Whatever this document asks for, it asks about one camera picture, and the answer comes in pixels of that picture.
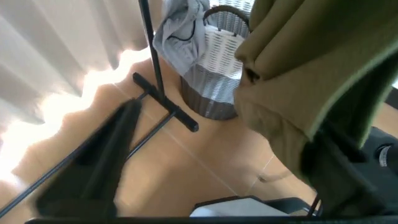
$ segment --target laundry basket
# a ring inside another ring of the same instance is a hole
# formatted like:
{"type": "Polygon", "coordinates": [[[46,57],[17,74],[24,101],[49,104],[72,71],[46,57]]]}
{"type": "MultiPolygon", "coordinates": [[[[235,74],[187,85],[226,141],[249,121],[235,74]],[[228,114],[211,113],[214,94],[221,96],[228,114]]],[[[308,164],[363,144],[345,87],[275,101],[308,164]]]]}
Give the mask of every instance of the laundry basket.
{"type": "Polygon", "coordinates": [[[205,12],[203,22],[206,51],[181,77],[182,96],[193,111],[206,118],[231,119],[236,116],[233,91],[242,74],[242,63],[234,53],[248,35],[248,17],[235,7],[216,6],[205,12]]]}

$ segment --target basket handle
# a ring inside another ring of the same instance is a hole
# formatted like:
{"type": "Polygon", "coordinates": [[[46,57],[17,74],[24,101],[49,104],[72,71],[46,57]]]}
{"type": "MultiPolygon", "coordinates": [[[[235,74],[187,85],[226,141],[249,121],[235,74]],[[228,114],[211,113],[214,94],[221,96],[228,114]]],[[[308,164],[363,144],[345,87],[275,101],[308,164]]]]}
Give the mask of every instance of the basket handle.
{"type": "Polygon", "coordinates": [[[247,25],[247,27],[249,27],[249,18],[240,9],[227,5],[215,6],[207,10],[203,17],[203,22],[207,19],[207,17],[217,12],[230,12],[232,14],[235,14],[236,16],[242,19],[242,21],[247,25]]]}

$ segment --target tile floor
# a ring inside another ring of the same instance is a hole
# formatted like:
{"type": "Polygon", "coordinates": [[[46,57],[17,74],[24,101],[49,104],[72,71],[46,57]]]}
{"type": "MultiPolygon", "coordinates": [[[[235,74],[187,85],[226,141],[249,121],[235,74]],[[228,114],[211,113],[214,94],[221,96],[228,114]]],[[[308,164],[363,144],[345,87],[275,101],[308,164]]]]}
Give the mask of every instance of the tile floor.
{"type": "MultiPolygon", "coordinates": [[[[150,60],[135,64],[132,71],[155,81],[150,60]]],[[[177,74],[163,62],[162,71],[168,97],[198,121],[200,130],[191,133],[173,118],[127,161],[116,196],[120,216],[187,216],[198,202],[232,195],[255,195],[264,200],[294,196],[311,203],[314,191],[290,175],[266,139],[245,128],[239,119],[212,121],[195,114],[180,96],[177,74]]],[[[131,76],[101,86],[90,108],[66,115],[54,137],[28,149],[13,170],[20,182],[0,180],[0,207],[79,146],[123,101],[140,93],[131,76]]],[[[132,145],[166,114],[152,98],[145,98],[132,145]]],[[[383,105],[375,125],[398,136],[396,122],[392,122],[397,118],[394,108],[383,105]]],[[[23,223],[34,217],[34,194],[0,223],[23,223]]]]}

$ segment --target brown fabric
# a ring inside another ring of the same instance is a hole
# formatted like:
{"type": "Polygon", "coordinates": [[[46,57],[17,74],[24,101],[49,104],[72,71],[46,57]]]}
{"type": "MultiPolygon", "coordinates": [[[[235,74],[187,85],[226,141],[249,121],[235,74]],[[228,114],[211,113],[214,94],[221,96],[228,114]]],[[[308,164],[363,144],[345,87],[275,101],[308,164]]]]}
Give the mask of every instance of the brown fabric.
{"type": "Polygon", "coordinates": [[[397,74],[398,1],[261,0],[243,61],[238,115],[297,176],[326,118],[363,143],[397,74]]]}

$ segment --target black metal rack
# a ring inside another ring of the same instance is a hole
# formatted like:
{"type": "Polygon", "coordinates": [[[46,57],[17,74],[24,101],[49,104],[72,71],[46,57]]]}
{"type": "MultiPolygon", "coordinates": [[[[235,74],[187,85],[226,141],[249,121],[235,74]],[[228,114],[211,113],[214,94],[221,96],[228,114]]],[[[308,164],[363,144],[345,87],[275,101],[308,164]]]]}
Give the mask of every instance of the black metal rack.
{"type": "MultiPolygon", "coordinates": [[[[154,31],[152,28],[152,21],[150,19],[149,5],[147,0],[139,0],[139,6],[141,9],[142,20],[144,22],[144,28],[146,32],[147,42],[150,48],[150,52],[152,55],[152,64],[155,71],[157,87],[150,84],[143,76],[138,73],[134,73],[132,75],[132,80],[138,84],[143,90],[143,94],[138,96],[136,100],[141,101],[147,95],[153,97],[159,104],[161,104],[169,114],[164,117],[159,123],[153,127],[149,133],[143,137],[134,148],[128,153],[127,159],[129,159],[135,152],[137,152],[158,130],[160,130],[165,124],[167,124],[170,119],[176,117],[181,123],[183,123],[190,131],[195,132],[198,131],[199,125],[198,123],[192,119],[186,112],[184,112],[180,107],[174,104],[171,100],[167,98],[164,91],[162,74],[160,72],[159,58],[157,52],[152,45],[152,41],[154,39],[154,31]]],[[[7,212],[13,209],[19,202],[24,200],[30,193],[32,193],[38,186],[43,184],[48,178],[50,178],[54,173],[59,171],[66,164],[69,164],[72,160],[76,159],[76,157],[84,150],[85,147],[80,146],[76,150],[74,150],[71,154],[69,154],[66,158],[64,158],[59,164],[50,169],[46,174],[44,174],[39,180],[34,182],[29,188],[27,188],[23,193],[17,196],[13,201],[11,201],[8,205],[3,207],[0,210],[0,218],[5,216],[7,212]]]]}

